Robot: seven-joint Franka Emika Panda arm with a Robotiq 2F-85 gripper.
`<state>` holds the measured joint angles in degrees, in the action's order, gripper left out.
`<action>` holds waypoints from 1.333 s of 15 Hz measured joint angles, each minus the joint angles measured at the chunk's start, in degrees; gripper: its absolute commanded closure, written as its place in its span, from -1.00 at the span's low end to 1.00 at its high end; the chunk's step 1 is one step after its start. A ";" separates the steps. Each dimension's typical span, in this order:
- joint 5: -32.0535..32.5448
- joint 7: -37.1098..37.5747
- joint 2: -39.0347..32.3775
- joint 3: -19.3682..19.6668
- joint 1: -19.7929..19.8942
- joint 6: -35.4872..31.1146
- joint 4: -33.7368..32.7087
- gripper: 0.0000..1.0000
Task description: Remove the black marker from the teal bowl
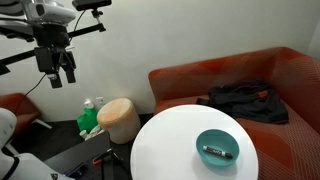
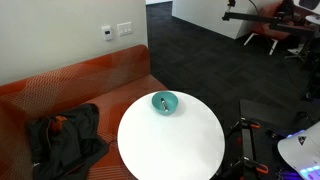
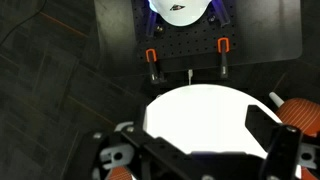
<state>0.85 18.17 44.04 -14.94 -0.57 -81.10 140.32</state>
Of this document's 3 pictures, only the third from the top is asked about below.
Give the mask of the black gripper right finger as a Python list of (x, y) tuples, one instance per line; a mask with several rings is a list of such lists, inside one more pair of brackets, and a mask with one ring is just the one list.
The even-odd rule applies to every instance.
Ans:
[(261, 180), (296, 180), (302, 133), (273, 120), (257, 105), (247, 108), (245, 127), (267, 153), (259, 170)]

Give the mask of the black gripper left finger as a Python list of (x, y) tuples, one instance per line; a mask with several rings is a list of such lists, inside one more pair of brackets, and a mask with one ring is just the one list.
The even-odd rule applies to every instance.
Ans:
[(187, 155), (167, 140), (133, 125), (121, 130), (121, 140), (133, 148), (126, 167), (138, 180), (187, 180)]

